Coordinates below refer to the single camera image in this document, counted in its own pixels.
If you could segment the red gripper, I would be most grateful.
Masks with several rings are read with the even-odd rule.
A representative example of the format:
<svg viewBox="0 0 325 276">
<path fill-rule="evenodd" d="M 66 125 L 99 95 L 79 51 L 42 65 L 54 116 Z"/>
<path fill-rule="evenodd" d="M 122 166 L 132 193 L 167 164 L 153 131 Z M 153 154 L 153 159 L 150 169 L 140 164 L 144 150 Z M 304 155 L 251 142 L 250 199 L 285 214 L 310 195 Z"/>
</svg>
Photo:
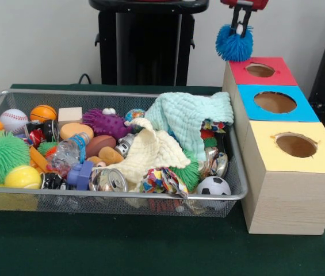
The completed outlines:
<svg viewBox="0 0 325 276">
<path fill-rule="evenodd" d="M 244 38 L 246 36 L 248 22 L 251 16 L 251 10 L 263 10 L 267 5 L 268 0 L 221 0 L 220 2 L 224 5 L 228 5 L 230 8 L 234 8 L 230 35 L 240 35 L 241 38 Z M 241 9 L 245 11 L 242 24 L 239 22 L 239 13 Z"/>
</svg>

